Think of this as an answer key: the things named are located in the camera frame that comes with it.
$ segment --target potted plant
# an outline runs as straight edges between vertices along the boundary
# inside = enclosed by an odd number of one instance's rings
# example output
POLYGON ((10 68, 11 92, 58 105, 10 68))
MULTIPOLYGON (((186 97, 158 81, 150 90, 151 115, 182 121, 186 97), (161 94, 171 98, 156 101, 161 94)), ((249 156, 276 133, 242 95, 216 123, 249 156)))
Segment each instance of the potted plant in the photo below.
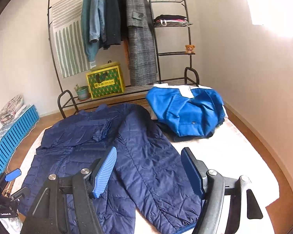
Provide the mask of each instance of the potted plant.
POLYGON ((78 95, 78 99, 80 101, 83 101, 83 100, 90 98, 88 86, 79 86, 77 84, 74 89, 75 89, 75 91, 78 95))

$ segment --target wall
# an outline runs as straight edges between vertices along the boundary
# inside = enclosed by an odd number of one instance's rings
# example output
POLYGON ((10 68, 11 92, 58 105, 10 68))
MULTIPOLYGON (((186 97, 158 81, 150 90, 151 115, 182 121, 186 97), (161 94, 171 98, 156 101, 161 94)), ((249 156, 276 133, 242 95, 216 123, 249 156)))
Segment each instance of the wall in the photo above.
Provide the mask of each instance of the wall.
POLYGON ((197 0, 197 7, 202 83, 258 131, 293 190, 293 37, 252 25, 247 0, 197 0))
MULTIPOLYGON (((35 104, 42 115, 58 111, 57 97, 60 88, 54 72, 48 42, 47 28, 48 0, 12 0, 0 15, 0 109, 16 94, 23 94, 25 102, 35 104)), ((192 20, 198 21, 195 0, 189 0, 192 20)), ((185 14, 181 4, 155 4, 154 14, 185 14)), ((159 51, 183 51, 188 44, 185 28, 157 29, 159 51)), ((193 29, 193 39, 200 39, 199 27, 193 29)), ((201 55, 199 43, 193 66, 200 71, 201 55)), ((118 60, 122 64, 125 82, 129 84, 122 46, 113 46, 108 51, 100 50, 97 64, 118 60)), ((161 58, 162 77, 182 77, 188 57, 161 58)), ((85 73, 63 79, 63 89, 74 94, 74 85, 86 84, 85 73)))

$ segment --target yellow and green box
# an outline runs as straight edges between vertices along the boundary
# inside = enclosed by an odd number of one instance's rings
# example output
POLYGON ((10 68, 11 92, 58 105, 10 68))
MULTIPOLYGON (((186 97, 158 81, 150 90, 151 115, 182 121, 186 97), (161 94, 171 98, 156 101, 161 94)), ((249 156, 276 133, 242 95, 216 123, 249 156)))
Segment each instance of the yellow and green box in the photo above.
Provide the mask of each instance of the yellow and green box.
POLYGON ((100 66, 86 75, 92 98, 121 94, 125 91, 121 67, 118 62, 100 66))

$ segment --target plaid coat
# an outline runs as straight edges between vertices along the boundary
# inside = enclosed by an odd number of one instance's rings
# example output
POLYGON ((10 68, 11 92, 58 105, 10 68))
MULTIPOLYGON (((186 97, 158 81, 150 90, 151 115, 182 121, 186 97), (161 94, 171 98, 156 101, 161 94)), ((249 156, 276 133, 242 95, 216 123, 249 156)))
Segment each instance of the plaid coat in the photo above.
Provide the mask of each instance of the plaid coat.
POLYGON ((126 0, 129 40, 129 69, 132 86, 156 81, 156 61, 150 5, 147 0, 126 0))

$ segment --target clothes rack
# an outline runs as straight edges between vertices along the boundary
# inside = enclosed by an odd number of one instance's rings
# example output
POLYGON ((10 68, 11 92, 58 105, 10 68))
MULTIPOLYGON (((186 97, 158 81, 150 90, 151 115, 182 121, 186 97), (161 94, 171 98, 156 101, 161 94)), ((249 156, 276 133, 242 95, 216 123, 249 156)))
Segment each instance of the clothes rack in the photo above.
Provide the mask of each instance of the clothes rack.
MULTIPOLYGON (((153 9, 152 9, 152 3, 180 3, 182 4, 182 6, 185 9, 186 12, 186 17, 187 17, 187 21, 188 23, 186 24, 170 24, 167 25, 165 27, 182 27, 182 26, 186 26, 188 28, 188 39, 189 39, 189 44, 191 44, 191 30, 190 30, 190 25, 192 25, 192 23, 190 23, 189 21, 189 14, 188 14, 188 7, 187 7, 187 2, 186 0, 149 0, 150 3, 150 10, 151 10, 151 15, 152 18, 154 18, 153 15, 153 9)), ((53 53, 53 47, 52 47, 52 40, 51 40, 51 24, 52 21, 50 21, 50 9, 52 8, 52 6, 50 6, 50 0, 48 0, 48 13, 47 13, 47 17, 48 17, 48 33, 49 33, 49 43, 50 43, 50 49, 51 49, 51 56, 52 56, 52 61, 53 61, 53 65, 54 65, 54 69, 55 69, 55 74, 61 89, 61 94, 59 95, 58 99, 57 99, 57 103, 58 103, 58 107, 59 110, 63 116, 63 118, 66 118, 65 113, 64 113, 64 109, 66 108, 70 108, 70 107, 74 107, 75 108, 75 113, 78 113, 80 110, 78 108, 78 105, 84 105, 84 104, 88 104, 91 102, 94 102, 96 100, 104 100, 104 99, 108 99, 108 98, 113 98, 113 97, 119 97, 119 96, 125 96, 125 95, 130 95, 130 94, 136 94, 136 93, 143 93, 143 92, 147 92, 149 89, 152 88, 152 85, 144 85, 144 86, 131 86, 131 85, 126 85, 126 89, 125 92, 122 94, 118 94, 118 95, 113 95, 113 96, 106 96, 106 97, 101 97, 101 98, 96 98, 96 99, 88 99, 88 100, 84 100, 84 101, 79 101, 78 97, 73 97, 72 93, 69 90, 63 90, 61 81, 60 81, 60 77, 59 77, 59 73, 56 67, 56 63, 55 63, 55 59, 54 59, 54 53, 53 53), (69 99, 62 105, 61 104, 61 98, 63 95, 69 95, 69 99)), ((154 24, 154 22, 152 23, 153 26, 153 36, 154 36, 154 44, 155 44, 155 52, 156 52, 156 61, 157 61, 157 70, 158 70, 158 77, 159 80, 157 81, 157 83, 169 83, 171 85, 183 85, 183 84, 190 84, 190 85, 196 85, 198 86, 200 83, 199 80, 199 75, 197 73, 197 71, 192 67, 192 55, 194 54, 185 54, 184 51, 180 51, 180 52, 166 52, 166 53, 159 53, 158 52, 158 44, 157 44, 157 38, 156 38, 156 28, 163 28, 163 26, 157 26, 154 24), (189 56, 189 63, 190 66, 186 67, 184 70, 184 76, 183 77, 179 77, 179 78, 172 78, 172 79, 165 79, 163 80, 161 77, 161 67, 160 67, 160 57, 162 56, 171 56, 171 55, 187 55, 189 56), (191 78, 188 77, 188 71, 191 71, 194 73, 196 81, 192 80, 191 78)), ((96 108, 97 106, 93 106, 91 108, 83 108, 83 110, 91 110, 96 108)))

